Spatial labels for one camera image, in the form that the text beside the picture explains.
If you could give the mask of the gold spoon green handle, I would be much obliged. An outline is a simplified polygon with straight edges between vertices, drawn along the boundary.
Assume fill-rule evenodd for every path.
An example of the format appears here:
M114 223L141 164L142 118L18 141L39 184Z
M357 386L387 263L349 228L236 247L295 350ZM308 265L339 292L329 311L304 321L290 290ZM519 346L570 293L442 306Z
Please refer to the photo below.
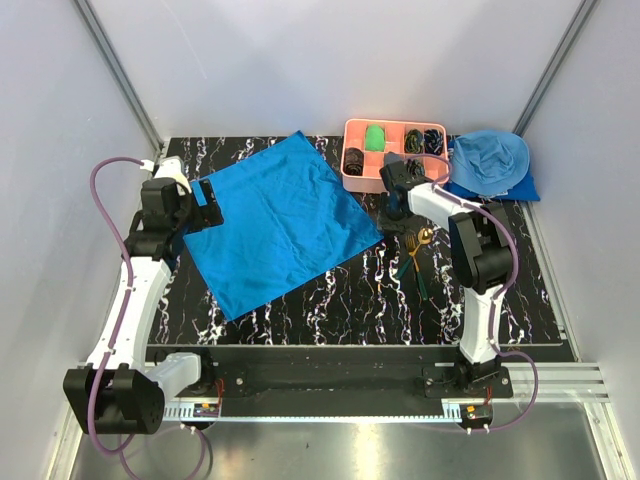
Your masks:
M426 247L432 241L432 237L433 237L433 231L431 229L421 228L417 233L410 233L410 234L405 236L405 247L406 247L406 238L411 234L415 234L416 237L417 237L418 242L420 243L420 247L419 247L418 252L420 251L420 249L422 247ZM408 251L407 251L407 254L408 254L408 259L405 261L405 263L397 271L396 278L398 280L400 280L405 275L405 273L409 270L410 266L412 266L414 268L413 261L412 261L411 257L409 256Z

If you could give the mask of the gold fork green handle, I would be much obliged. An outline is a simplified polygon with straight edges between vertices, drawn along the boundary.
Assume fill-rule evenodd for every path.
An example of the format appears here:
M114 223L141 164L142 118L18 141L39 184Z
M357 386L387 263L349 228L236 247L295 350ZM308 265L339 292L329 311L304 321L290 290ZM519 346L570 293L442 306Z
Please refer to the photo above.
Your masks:
M414 264L414 272L415 272L415 277L416 277L416 281L417 281L419 292L420 292L421 301L426 302L428 300L428 293L427 293L424 279L420 272L419 263L416 257L420 247L420 243L418 242L415 234L411 234L406 238L406 247L407 247L409 256L411 257Z

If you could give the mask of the blue cloth napkin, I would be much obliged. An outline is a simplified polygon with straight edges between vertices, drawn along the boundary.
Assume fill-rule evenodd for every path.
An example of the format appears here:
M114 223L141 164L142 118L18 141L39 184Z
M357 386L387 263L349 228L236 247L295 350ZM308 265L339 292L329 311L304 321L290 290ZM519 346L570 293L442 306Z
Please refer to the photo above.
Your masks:
M228 321L382 239L302 132L207 178L223 222L186 235L185 242Z

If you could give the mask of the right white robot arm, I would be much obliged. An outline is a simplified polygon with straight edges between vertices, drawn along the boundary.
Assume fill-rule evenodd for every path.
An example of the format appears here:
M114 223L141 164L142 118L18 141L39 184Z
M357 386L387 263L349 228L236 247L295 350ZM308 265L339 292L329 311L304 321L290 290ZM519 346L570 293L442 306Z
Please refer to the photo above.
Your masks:
M380 169L392 219L421 216L449 234L455 277L464 287L463 333L453 367L453 383L476 396L501 368L499 317L506 291L518 274L518 258L501 205L460 198L424 177L410 174L402 160Z

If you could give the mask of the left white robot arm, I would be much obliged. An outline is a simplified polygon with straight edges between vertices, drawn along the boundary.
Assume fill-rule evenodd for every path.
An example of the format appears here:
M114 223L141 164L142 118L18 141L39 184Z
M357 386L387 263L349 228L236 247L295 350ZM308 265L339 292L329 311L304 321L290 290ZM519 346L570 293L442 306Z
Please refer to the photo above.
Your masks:
M86 434L155 433L166 405L181 393L208 394L220 386L210 358L168 354L152 369L145 359L161 297L185 246L185 236L222 224L212 185L196 194L171 178L147 180L141 208L123 241L126 254L107 323L82 367L63 380L67 400Z

